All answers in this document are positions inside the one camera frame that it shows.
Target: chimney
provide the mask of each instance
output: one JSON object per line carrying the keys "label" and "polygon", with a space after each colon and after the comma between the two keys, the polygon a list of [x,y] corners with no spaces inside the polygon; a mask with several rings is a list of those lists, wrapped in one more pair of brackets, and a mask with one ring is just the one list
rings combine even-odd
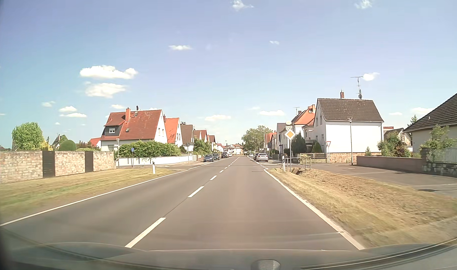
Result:
{"label": "chimney", "polygon": [[125,123],[130,122],[130,108],[125,109]]}

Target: railing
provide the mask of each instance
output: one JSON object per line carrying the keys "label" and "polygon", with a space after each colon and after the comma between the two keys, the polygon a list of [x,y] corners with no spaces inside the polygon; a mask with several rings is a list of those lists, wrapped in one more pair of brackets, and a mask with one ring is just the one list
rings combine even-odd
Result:
{"label": "railing", "polygon": [[431,149],[427,158],[431,162],[457,163],[457,148]]}

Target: dry grass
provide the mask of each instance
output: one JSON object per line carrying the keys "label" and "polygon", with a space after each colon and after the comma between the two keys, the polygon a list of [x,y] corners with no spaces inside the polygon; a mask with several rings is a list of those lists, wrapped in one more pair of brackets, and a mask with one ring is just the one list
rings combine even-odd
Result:
{"label": "dry grass", "polygon": [[457,237],[455,198],[319,169],[270,173],[368,247]]}
{"label": "dry grass", "polygon": [[169,169],[111,169],[0,184],[0,222],[169,175]]}

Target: asphalt road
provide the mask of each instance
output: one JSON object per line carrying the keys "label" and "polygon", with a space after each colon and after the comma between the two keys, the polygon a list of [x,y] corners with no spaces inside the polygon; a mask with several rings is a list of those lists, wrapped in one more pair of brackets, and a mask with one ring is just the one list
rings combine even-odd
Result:
{"label": "asphalt road", "polygon": [[1,226],[13,249],[95,242],[155,249],[356,248],[264,172],[233,156]]}

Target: priority road sign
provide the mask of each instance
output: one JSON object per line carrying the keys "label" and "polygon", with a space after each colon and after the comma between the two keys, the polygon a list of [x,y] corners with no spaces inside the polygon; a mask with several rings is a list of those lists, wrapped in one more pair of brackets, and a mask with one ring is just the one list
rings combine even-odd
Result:
{"label": "priority road sign", "polygon": [[295,132],[289,130],[289,131],[285,132],[285,136],[286,136],[288,139],[292,140],[292,139],[295,137]]}

